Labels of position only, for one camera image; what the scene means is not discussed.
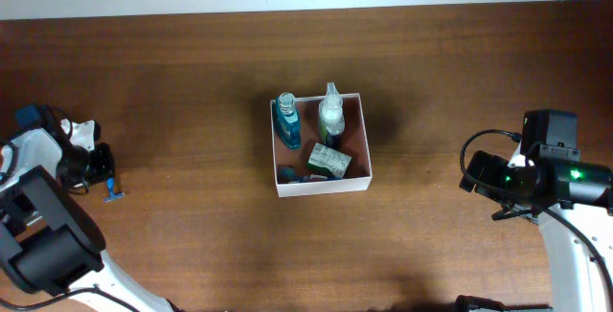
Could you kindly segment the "green white soap box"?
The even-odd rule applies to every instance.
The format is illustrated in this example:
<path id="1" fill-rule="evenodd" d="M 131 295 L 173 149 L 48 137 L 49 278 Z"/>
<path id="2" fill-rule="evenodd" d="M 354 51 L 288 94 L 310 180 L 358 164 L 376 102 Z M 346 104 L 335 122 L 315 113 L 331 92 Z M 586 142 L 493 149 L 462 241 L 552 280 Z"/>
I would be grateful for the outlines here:
<path id="1" fill-rule="evenodd" d="M 342 179 L 351 161 L 350 155 L 316 143 L 308 157 L 307 166 L 326 175 Z"/>

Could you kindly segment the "blue disposable razor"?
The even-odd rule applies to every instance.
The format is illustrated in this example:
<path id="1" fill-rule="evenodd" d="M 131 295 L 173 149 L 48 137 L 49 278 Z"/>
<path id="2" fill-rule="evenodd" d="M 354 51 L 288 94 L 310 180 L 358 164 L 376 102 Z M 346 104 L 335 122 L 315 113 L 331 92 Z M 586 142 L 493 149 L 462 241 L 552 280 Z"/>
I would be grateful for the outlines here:
<path id="1" fill-rule="evenodd" d="M 116 190 L 114 178 L 108 178 L 106 180 L 106 188 L 107 188 L 108 195 L 104 197 L 103 199 L 104 203 L 109 203 L 109 202 L 125 197 L 125 193 L 123 191 Z"/>

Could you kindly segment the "teal mouthwash bottle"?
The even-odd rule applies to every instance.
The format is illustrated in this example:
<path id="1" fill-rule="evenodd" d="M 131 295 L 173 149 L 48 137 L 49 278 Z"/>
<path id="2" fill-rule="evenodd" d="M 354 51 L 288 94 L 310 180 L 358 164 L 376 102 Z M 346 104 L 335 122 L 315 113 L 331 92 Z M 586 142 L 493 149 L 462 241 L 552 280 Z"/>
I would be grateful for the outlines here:
<path id="1" fill-rule="evenodd" d="M 296 98 L 292 93 L 283 92 L 276 99 L 273 109 L 275 129 L 289 149 L 301 146 L 301 120 Z"/>

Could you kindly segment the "teal red toothpaste box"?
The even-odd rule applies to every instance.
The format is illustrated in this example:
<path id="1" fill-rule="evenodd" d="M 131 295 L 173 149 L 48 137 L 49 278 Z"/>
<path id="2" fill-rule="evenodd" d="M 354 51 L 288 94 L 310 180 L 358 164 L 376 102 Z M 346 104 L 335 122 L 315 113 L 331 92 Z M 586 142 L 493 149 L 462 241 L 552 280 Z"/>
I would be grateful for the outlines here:
<path id="1" fill-rule="evenodd" d="M 311 183 L 311 182 L 326 182 L 333 181 L 335 177 L 329 177 L 319 174 L 299 175 L 294 167 L 281 167 L 279 176 L 283 181 L 290 183 Z"/>

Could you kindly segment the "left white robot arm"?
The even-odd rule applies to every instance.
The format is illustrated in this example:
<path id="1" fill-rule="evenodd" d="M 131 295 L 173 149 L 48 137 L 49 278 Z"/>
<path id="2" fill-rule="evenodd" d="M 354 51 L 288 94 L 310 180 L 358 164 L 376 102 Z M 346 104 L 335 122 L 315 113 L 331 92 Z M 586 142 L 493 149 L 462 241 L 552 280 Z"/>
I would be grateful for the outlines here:
<path id="1" fill-rule="evenodd" d="M 110 257 L 101 229 L 73 199 L 114 176 L 92 122 L 29 126 L 1 145 L 1 268 L 28 294 L 94 311 L 173 311 Z"/>

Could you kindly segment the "clear purple liquid bottle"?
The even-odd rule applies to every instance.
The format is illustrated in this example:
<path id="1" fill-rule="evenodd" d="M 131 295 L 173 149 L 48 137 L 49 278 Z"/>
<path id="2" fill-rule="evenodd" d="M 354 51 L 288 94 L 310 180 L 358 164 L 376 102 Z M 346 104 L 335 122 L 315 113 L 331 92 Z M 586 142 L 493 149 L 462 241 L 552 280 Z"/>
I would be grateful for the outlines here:
<path id="1" fill-rule="evenodd" d="M 345 131 L 343 98 L 334 82 L 327 84 L 327 92 L 319 103 L 318 133 L 321 143 L 332 149 L 339 149 Z"/>

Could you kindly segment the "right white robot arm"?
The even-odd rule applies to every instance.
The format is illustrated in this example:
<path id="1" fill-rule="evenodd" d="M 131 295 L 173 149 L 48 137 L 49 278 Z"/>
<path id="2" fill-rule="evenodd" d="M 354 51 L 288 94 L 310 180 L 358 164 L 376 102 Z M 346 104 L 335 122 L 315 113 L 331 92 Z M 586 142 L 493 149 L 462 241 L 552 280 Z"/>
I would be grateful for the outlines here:
<path id="1" fill-rule="evenodd" d="M 539 146 L 460 160 L 460 186 L 499 204 L 495 221 L 533 222 L 545 244 L 555 311 L 612 308 L 612 171 L 576 149 Z"/>

